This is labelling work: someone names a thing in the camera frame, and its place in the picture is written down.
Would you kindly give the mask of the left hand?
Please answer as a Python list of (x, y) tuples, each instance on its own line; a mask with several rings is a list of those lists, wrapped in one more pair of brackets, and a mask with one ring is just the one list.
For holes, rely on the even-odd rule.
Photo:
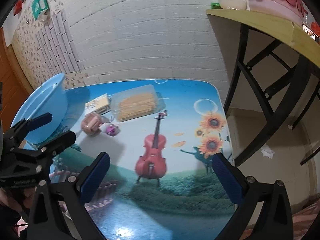
[(36, 188), (24, 189), (23, 194), (23, 205), (19, 204), (18, 201), (12, 196), (11, 193), (1, 188), (0, 201), (1, 205), (7, 206), (15, 211), (21, 212), (22, 207), (30, 209), (33, 204), (33, 198), (35, 196)]

